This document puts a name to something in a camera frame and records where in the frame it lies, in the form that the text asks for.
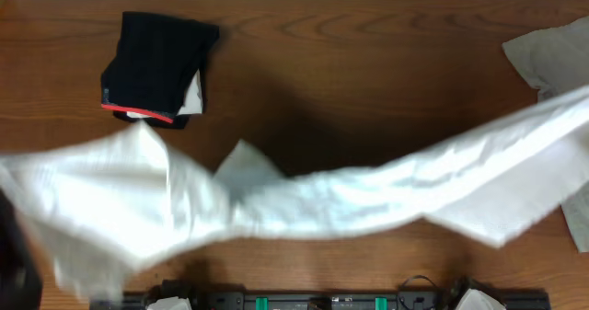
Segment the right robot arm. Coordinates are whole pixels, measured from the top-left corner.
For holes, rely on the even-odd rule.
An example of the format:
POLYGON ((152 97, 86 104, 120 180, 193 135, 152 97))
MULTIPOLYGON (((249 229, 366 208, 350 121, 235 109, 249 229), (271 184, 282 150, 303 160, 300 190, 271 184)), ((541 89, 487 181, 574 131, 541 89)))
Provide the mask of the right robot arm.
POLYGON ((472 279, 460 282, 454 310, 506 310, 506 305, 483 284, 472 279))

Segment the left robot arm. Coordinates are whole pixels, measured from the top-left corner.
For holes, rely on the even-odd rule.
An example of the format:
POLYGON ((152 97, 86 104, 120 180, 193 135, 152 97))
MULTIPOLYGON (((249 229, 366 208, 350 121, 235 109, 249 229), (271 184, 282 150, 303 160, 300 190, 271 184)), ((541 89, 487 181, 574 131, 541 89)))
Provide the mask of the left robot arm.
POLYGON ((1 193, 1 310, 39 310, 41 296, 42 280, 14 209, 1 193))

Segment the white t-shirt black logo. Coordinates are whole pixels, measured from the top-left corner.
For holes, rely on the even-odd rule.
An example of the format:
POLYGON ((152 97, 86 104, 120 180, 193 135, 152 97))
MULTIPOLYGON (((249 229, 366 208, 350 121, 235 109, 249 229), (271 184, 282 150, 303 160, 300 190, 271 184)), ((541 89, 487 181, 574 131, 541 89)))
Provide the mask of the white t-shirt black logo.
POLYGON ((240 237, 354 237, 423 218, 501 247, 587 182, 586 87, 383 166, 296 178, 246 143, 211 173, 142 122, 1 159, 1 189, 58 285, 110 300, 137 272, 240 237))

